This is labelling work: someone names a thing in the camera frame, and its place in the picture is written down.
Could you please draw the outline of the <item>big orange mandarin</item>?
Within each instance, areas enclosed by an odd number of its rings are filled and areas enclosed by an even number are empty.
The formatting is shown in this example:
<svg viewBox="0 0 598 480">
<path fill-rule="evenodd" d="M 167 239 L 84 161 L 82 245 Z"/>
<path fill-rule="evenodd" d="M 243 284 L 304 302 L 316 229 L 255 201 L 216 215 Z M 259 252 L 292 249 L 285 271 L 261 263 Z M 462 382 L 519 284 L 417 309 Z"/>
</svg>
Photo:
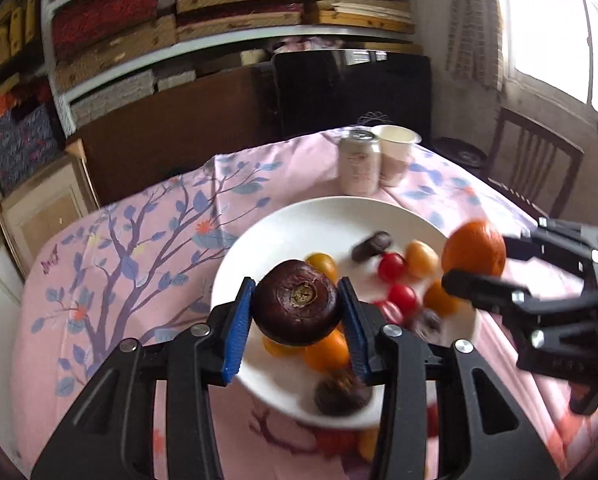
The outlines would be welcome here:
<svg viewBox="0 0 598 480">
<path fill-rule="evenodd" d="M 504 237 L 485 219 L 471 220 L 457 228 L 445 242 L 441 268 L 500 278 L 506 264 Z"/>
</svg>

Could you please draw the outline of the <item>round orange fruit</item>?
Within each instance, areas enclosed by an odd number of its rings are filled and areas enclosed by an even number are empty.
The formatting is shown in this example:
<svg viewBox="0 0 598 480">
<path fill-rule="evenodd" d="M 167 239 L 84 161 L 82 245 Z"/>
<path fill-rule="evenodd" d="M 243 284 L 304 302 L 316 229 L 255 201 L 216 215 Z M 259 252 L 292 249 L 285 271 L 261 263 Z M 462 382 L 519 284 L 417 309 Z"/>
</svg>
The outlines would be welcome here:
<svg viewBox="0 0 598 480">
<path fill-rule="evenodd" d="M 305 364 L 319 373 L 332 373 L 350 365 L 350 352 L 341 330 L 335 328 L 324 339 L 303 351 Z"/>
</svg>

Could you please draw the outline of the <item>small orange fruit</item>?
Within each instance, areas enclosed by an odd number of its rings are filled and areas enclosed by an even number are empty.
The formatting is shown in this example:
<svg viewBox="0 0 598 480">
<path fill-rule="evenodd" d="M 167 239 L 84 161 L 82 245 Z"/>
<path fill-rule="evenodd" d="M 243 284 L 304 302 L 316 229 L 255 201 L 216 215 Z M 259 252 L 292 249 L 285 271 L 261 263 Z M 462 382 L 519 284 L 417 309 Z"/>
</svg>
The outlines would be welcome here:
<svg viewBox="0 0 598 480">
<path fill-rule="evenodd" d="M 339 270 L 335 259 L 323 252 L 314 252 L 305 262 L 321 274 L 327 276 L 334 284 L 338 282 Z"/>
</svg>

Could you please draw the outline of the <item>large dark purple bulb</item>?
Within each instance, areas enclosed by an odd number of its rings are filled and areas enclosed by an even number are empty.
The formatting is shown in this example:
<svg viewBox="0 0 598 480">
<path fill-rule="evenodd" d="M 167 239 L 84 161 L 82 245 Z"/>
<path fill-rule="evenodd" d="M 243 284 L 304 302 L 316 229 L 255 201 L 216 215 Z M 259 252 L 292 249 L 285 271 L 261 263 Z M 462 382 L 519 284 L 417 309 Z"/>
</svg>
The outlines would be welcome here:
<svg viewBox="0 0 598 480">
<path fill-rule="evenodd" d="M 342 321 L 335 284 L 300 260 L 279 263 L 256 284 L 250 313 L 267 338 L 287 347 L 316 344 Z"/>
</svg>

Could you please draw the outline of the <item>small red cherry tomato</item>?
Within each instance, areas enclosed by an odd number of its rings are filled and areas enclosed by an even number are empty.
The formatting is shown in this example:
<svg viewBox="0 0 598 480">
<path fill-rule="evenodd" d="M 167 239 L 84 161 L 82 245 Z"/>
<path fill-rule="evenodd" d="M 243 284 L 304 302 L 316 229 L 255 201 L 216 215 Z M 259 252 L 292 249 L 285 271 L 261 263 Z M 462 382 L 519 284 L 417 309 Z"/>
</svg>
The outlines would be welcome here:
<svg viewBox="0 0 598 480">
<path fill-rule="evenodd" d="M 406 261 L 398 252 L 385 252 L 379 261 L 377 275 L 381 281 L 392 284 L 398 282 L 406 271 Z"/>
</svg>

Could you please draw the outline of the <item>dark wooden chair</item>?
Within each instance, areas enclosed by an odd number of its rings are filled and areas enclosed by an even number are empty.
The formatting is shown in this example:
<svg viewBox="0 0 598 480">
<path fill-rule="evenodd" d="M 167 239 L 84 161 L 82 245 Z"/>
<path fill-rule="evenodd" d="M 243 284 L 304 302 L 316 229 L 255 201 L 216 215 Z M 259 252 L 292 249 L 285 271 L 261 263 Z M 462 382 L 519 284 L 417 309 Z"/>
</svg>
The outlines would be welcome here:
<svg viewBox="0 0 598 480">
<path fill-rule="evenodd" d="M 519 132 L 512 158 L 512 169 L 506 179 L 496 180 L 495 167 L 500 160 L 506 128 L 509 126 Z M 568 165 L 553 203 L 545 209 L 538 204 L 538 198 L 555 168 L 558 155 L 568 159 Z M 515 110 L 502 107 L 498 113 L 493 143 L 485 159 L 481 177 L 530 216 L 559 218 L 566 209 L 576 184 L 584 155 L 585 152 L 578 144 L 557 131 Z"/>
</svg>

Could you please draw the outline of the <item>white round plate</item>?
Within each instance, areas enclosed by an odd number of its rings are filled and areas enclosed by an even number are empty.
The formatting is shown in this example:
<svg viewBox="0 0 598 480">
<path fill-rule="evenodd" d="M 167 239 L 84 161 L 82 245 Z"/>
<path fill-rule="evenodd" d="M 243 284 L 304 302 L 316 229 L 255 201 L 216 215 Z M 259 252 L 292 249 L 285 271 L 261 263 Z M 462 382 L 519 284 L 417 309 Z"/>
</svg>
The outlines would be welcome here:
<svg viewBox="0 0 598 480">
<path fill-rule="evenodd" d="M 391 236 L 394 252 L 402 252 L 413 240 L 442 252 L 446 241 L 418 214 L 380 200 L 344 196 L 305 200 L 273 212 L 238 238 L 215 275 L 211 304 L 217 307 L 233 300 L 244 278 L 259 281 L 279 263 L 311 256 L 339 278 L 349 278 L 361 300 L 380 300 L 389 286 L 378 278 L 378 258 L 361 263 L 351 258 L 353 248 L 378 231 Z M 311 426 L 365 429 L 377 426 L 380 419 L 382 387 L 376 387 L 369 404 L 352 415 L 322 414 L 314 403 L 320 373 L 300 356 L 272 356 L 257 327 L 251 327 L 236 379 L 265 405 Z"/>
</svg>

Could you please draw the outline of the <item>pink floral tablecloth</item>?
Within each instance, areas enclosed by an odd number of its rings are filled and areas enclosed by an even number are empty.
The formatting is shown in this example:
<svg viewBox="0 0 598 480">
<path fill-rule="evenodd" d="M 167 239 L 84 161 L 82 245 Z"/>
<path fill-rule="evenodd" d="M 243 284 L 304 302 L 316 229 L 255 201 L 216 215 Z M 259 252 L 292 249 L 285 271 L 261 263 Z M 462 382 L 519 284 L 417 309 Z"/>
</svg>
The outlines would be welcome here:
<svg viewBox="0 0 598 480">
<path fill-rule="evenodd" d="M 11 389 L 14 433 L 26 475 L 99 364 L 124 338 L 167 341 L 204 320 L 220 261 L 238 236 L 273 211 L 339 194 L 338 137 L 329 130 L 216 155 L 183 177 L 72 223 L 38 255 L 24 285 Z M 534 223 L 463 168 L 425 148 L 377 200 L 399 204 L 450 234 L 488 218 L 517 234 Z M 526 411 L 561 472 L 598 437 L 598 410 L 573 415 L 564 382 L 517 370 L 509 335 L 479 313 L 476 346 Z M 368 479 L 369 464 L 336 447 L 333 431 L 308 428 L 269 408 L 236 380 L 211 390 L 225 479 Z"/>
</svg>

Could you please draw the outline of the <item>white paper cup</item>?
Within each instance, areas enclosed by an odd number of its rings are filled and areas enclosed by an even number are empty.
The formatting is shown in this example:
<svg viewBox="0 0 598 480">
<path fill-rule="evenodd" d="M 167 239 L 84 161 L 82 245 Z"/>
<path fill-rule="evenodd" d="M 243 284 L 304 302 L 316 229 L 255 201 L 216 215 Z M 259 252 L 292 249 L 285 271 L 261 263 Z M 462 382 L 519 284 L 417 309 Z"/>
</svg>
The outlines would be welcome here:
<svg viewBox="0 0 598 480">
<path fill-rule="evenodd" d="M 397 186 L 410 166 L 410 154 L 421 142 L 420 135 L 409 128 L 378 125 L 370 128 L 378 136 L 381 150 L 380 182 L 383 186 Z"/>
</svg>

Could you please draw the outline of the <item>pink beverage can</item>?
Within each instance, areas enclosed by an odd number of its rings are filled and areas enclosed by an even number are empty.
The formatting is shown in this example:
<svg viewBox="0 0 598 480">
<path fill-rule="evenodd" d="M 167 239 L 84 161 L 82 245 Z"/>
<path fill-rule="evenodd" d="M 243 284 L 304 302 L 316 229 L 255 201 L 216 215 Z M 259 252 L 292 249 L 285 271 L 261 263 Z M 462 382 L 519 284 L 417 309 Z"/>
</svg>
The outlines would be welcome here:
<svg viewBox="0 0 598 480">
<path fill-rule="evenodd" d="M 338 143 L 338 176 L 343 194 L 371 196 L 379 188 L 381 151 L 378 136 L 362 128 L 342 134 Z"/>
</svg>

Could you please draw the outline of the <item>framed picture leaning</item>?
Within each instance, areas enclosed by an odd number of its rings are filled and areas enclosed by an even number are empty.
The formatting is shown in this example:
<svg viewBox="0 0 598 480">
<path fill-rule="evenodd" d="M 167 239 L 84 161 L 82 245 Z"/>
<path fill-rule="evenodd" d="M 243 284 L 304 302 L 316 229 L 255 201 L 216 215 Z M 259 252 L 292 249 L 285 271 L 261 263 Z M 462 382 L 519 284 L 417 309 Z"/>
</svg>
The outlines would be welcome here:
<svg viewBox="0 0 598 480">
<path fill-rule="evenodd" d="M 99 208 L 86 163 L 64 154 L 0 201 L 0 228 L 24 278 L 43 246 L 73 222 Z"/>
</svg>

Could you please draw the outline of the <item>patterned window curtain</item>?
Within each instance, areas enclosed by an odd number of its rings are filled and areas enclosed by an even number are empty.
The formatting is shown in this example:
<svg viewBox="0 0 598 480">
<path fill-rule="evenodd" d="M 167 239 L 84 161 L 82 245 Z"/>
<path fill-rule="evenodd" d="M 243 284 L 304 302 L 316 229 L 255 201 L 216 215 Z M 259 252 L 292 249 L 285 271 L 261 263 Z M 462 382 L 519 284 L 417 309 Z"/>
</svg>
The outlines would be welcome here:
<svg viewBox="0 0 598 480">
<path fill-rule="evenodd" d="M 498 0 L 451 0 L 446 70 L 458 79 L 500 91 L 503 25 Z"/>
</svg>

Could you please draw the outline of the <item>black glossy monitor panel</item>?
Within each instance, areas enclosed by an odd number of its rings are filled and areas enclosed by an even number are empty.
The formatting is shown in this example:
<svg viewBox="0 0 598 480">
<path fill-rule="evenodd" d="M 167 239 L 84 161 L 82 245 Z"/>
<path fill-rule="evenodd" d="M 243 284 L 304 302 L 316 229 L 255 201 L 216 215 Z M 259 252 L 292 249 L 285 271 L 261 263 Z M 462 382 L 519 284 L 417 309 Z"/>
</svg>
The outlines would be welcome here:
<svg viewBox="0 0 598 480">
<path fill-rule="evenodd" d="M 287 138 L 342 127 L 394 125 L 431 138 L 432 73 L 423 55 L 330 49 L 282 52 L 272 67 Z"/>
</svg>

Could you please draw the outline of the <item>brown wooden board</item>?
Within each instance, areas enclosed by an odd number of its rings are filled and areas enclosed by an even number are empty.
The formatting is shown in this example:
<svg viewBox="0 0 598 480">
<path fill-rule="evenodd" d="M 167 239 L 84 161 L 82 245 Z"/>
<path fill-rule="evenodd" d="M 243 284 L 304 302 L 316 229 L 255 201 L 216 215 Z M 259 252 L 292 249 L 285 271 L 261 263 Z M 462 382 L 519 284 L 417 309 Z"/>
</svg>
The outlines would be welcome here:
<svg viewBox="0 0 598 480">
<path fill-rule="evenodd" d="M 101 205 L 279 136 L 270 63 L 224 70 L 118 108 L 79 128 Z"/>
</svg>

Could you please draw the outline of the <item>white metal shelf rack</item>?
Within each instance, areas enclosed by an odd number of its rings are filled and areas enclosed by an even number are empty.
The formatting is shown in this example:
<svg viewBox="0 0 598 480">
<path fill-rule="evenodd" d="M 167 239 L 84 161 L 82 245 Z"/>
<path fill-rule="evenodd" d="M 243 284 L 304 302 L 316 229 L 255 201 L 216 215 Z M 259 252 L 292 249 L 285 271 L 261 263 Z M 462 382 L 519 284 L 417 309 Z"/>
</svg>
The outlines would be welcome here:
<svg viewBox="0 0 598 480">
<path fill-rule="evenodd" d="M 171 58 L 292 36 L 415 38 L 414 0 L 41 0 L 61 127 L 100 116 L 94 94 Z"/>
</svg>

